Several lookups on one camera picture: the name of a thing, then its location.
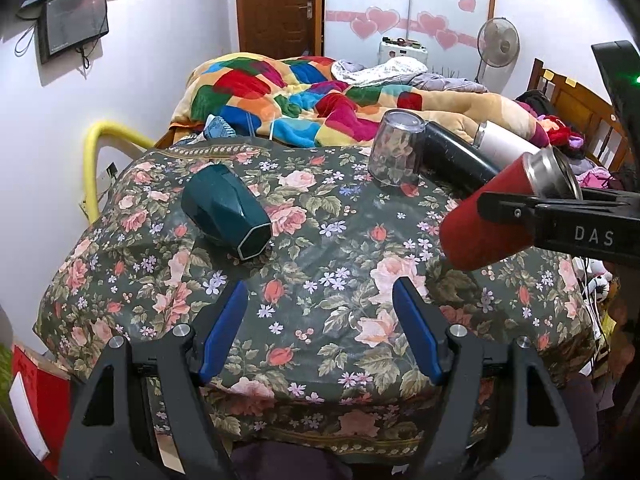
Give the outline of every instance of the colorful patchwork blanket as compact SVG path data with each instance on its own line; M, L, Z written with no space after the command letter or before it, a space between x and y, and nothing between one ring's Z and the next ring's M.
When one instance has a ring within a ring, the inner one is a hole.
M197 67L170 125L174 142L201 130L209 114L241 135L300 148L345 146L373 140L390 108L414 110L472 142L478 124L491 121L529 140L538 126L515 102L498 94L421 91L387 84L349 86L331 74L334 60L275 60L229 54Z

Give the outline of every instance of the wooden door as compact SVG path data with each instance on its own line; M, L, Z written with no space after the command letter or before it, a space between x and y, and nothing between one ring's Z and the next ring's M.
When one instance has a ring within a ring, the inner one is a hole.
M314 52L315 0L238 0L240 48L275 59Z

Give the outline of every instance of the metal screw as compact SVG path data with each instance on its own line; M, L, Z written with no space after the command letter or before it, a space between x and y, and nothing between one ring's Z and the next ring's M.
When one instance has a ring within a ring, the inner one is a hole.
M111 348L120 348L124 345L124 338L121 335L115 335L109 339L109 346Z
M172 330L172 332L174 333L174 335L178 337L184 337L189 332L191 332L191 327L185 324L176 325L174 326L174 329Z
M530 348L531 346L531 339L529 339L527 336L525 335L519 335L516 338L516 343L518 344L518 346L520 348Z
M466 326L463 325L451 325L449 332L456 337L464 337L468 333Z

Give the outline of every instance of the pink heart decal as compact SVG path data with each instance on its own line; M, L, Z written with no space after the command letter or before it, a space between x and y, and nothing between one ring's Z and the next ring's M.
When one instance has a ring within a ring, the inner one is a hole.
M474 12L476 10L476 0L460 0L458 7L465 12Z
M375 22L378 26L378 32L383 33L400 23L400 14L394 9L382 10L378 7L369 7L367 19Z
M372 22L371 20L361 20L360 18L356 18L351 23L351 30L356 33L361 40L366 40L370 36L376 33L378 30L378 26L376 22Z
M453 30L438 30L436 41L444 50L448 50L458 44L458 35Z
M418 13L418 23L420 23L422 30L432 38L439 30L446 30L449 27L445 16L434 16L425 11Z

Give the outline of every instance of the yellow foam tube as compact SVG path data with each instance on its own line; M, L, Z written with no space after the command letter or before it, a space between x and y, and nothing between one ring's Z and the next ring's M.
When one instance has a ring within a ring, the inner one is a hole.
M100 216L100 210L98 209L98 190L95 181L95 165L98 155L98 139L103 135L110 135L128 140L144 150L149 150L155 145L155 142L148 137L139 134L131 128L127 128L122 124L114 123L112 121L99 121L89 129L89 133L84 140L82 177L84 179L86 211L89 215L90 223L94 223L98 219L98 216Z

